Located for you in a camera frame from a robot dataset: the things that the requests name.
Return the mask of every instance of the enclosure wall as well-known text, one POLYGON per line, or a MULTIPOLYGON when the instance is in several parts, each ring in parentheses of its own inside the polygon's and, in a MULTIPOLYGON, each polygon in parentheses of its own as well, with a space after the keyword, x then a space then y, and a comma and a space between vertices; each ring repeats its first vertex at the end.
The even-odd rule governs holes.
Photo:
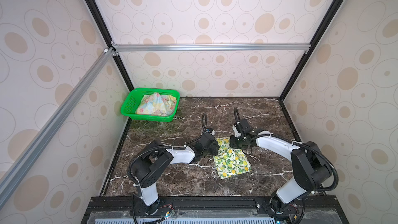
POLYGON ((79 224, 98 196, 127 118, 128 94, 106 63, 85 95, 0 211, 0 223, 79 224))
POLYGON ((350 223, 398 223, 397 41, 398 0, 346 0, 285 100, 350 223))
MULTIPOLYGON (((96 0, 115 44, 146 45, 308 43, 332 1, 96 0)), ((135 87, 277 97, 303 52, 273 53, 142 52, 122 59, 135 87)))
POLYGON ((0 179, 104 48, 83 0, 0 0, 0 179))
MULTIPOLYGON (((0 178, 103 54, 83 0, 0 0, 0 178)), ((1 224, 78 224, 125 127, 112 57, 0 210, 1 224)))

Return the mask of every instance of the lemon print cloth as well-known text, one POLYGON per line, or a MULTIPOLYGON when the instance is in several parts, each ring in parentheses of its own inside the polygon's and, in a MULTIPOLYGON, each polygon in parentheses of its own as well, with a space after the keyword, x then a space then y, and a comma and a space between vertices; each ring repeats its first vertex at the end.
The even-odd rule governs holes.
POLYGON ((213 156, 218 175, 221 179, 250 172, 251 165, 246 155, 240 149, 229 146, 229 138, 217 138, 220 149, 218 155, 213 156))

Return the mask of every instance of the floral cloth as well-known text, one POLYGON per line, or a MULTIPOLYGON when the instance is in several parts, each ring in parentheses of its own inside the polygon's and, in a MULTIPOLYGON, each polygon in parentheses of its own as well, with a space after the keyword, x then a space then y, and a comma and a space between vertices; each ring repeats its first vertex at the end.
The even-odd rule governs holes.
POLYGON ((246 155, 240 149, 229 146, 229 138, 217 138, 220 149, 218 155, 213 156, 218 175, 221 179, 251 171, 251 165, 246 155))
POLYGON ((174 112, 176 102, 176 97, 171 95, 160 95, 159 93, 144 95, 136 114, 169 116, 174 112))

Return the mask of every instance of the beige circle pattern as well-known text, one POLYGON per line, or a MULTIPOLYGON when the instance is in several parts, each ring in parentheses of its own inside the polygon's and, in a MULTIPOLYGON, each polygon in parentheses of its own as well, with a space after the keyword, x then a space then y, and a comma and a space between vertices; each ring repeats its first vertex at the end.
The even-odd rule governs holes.
MULTIPOLYGON (((0 156, 1 176, 62 105, 79 78, 85 75, 103 53, 105 44, 91 14, 83 7, 83 1, 1 2, 0 83, 4 89, 2 93, 10 96, 9 103, 2 102, 0 106, 0 142, 4 148, 0 156), (25 89, 13 96, 11 88, 25 89), (17 97, 29 100, 17 104, 17 97)), ((107 18, 112 19, 113 14, 114 12, 107 18)), ((106 93, 98 88, 103 89, 105 86, 104 92, 109 87, 113 88, 114 77, 122 82, 119 74, 115 73, 114 65, 112 69, 112 78, 107 77, 109 74, 105 67, 102 71, 105 80, 96 80, 77 103, 59 132, 49 142, 47 149, 51 152, 42 153, 6 203, 5 209, 8 210, 0 217, 1 223, 26 224, 29 219, 32 223, 70 224, 72 221, 66 220, 81 214, 88 200, 98 195, 98 192, 93 191, 96 187, 94 183, 86 186, 82 184, 87 176, 81 175, 90 164, 89 155, 97 145, 93 145, 92 137, 88 136, 88 122, 82 118, 81 112, 86 117, 97 117, 99 102, 106 100, 106 93), (82 190, 79 182, 83 188, 88 186, 87 189, 82 190)), ((128 92, 124 83, 120 86, 115 95, 119 101, 122 100, 121 95, 128 92)), ((112 124, 107 125, 111 137, 108 147, 103 147, 104 157, 113 154, 113 147, 119 141, 125 123, 122 116, 117 116, 113 106, 108 111, 106 121, 112 124)), ((102 164, 103 161, 98 169, 94 169, 93 178, 90 178, 91 181, 94 177, 100 181, 99 187, 105 176, 102 164)))
POLYGON ((350 223, 398 220, 388 213, 398 199, 396 7, 394 0, 347 0, 337 13, 300 77, 316 89, 306 113, 317 118, 315 127, 296 112, 301 101, 310 106, 301 80, 285 99, 301 137, 334 149, 326 146, 326 156, 343 179, 331 194, 350 223))

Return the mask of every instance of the brown marble surface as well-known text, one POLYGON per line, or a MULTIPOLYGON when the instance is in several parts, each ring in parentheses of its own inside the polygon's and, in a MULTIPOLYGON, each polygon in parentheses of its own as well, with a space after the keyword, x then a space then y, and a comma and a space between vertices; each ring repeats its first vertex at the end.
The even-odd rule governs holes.
MULTIPOLYGON (((109 182, 106 196, 131 196, 136 192, 127 178, 130 159, 155 138, 165 144, 182 145, 198 135, 201 116, 207 113, 208 127, 217 138, 233 134, 233 108, 250 125, 293 139, 293 134, 275 99, 265 98, 181 98, 172 122, 132 121, 116 168, 109 182)), ((270 195, 281 187, 292 174, 291 163, 269 150, 253 147, 248 156, 252 171, 220 179, 211 156, 197 164, 170 165, 157 181, 160 196, 261 196, 270 195)))

